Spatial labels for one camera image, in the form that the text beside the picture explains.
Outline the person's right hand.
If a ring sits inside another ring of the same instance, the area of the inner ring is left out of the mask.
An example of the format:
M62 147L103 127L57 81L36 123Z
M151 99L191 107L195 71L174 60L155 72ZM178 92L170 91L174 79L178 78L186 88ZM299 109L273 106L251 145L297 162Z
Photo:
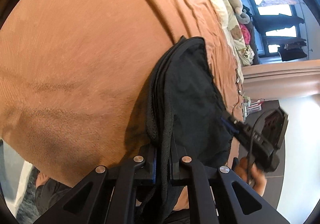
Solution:
M240 159L239 164L235 167L234 172L244 181L250 183L250 180L253 181L253 189L260 195L263 196L267 179L264 173L257 168L256 164L248 164L248 159L243 157Z

